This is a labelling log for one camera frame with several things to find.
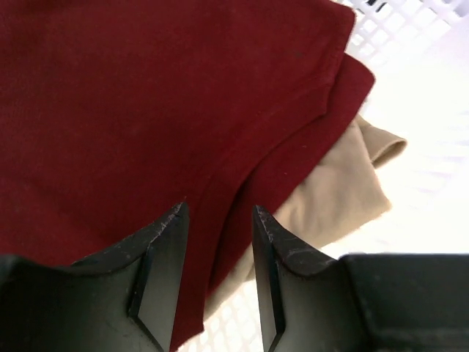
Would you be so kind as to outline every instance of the fabric fold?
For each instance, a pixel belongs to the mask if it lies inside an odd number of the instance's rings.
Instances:
[[[371,73],[360,62],[346,55],[330,96],[328,113],[298,131],[294,138],[280,144],[262,160],[243,184],[226,219],[207,299],[210,299],[251,244],[252,206],[267,205],[267,209],[274,213],[284,203],[347,129],[373,83]],[[350,96],[351,89],[357,100],[346,98]],[[328,127],[330,125],[337,129],[332,131]],[[323,142],[321,147],[315,143],[318,140]],[[231,256],[233,251],[239,249],[242,249],[240,255]],[[223,260],[224,257],[229,257],[229,260]]]
[[[385,165],[402,154],[406,148],[406,139],[381,128],[374,127],[371,123],[364,120],[362,116],[358,116],[356,121],[358,127],[360,127],[363,141],[374,167],[378,168]]]
[[[316,248],[337,241],[391,209],[374,168],[397,157],[405,145],[405,139],[374,127],[358,115],[274,216],[283,227]],[[208,319],[244,281],[251,279],[252,245],[207,298],[204,318]]]

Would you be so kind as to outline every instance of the white laundry basket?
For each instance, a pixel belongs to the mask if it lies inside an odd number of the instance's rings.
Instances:
[[[362,114],[409,141],[378,171],[394,204],[323,250],[469,252],[469,0],[339,0],[357,14],[347,52],[377,83]],[[181,352],[263,352],[254,282]]]

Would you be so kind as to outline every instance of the tan cloth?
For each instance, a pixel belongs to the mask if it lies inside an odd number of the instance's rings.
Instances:
[[[374,166],[398,156],[406,141],[358,116],[340,140],[274,214],[305,242],[321,248],[391,208]],[[246,280],[254,278],[252,246],[207,299],[205,318]]]

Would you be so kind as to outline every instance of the red shirt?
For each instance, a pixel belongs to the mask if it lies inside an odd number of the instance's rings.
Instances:
[[[373,78],[328,0],[0,0],[0,252],[66,265],[186,201],[173,348]]]

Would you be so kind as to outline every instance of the beige fabric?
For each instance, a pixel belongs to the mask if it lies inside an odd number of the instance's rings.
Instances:
[[[356,118],[369,158],[374,167],[380,167],[397,157],[407,146],[407,141],[391,132],[376,128],[361,116]]]
[[[406,141],[357,117],[309,176],[276,211],[277,221],[310,245],[337,241],[391,208],[374,171]],[[254,278],[252,246],[207,299],[205,318],[246,280]]]

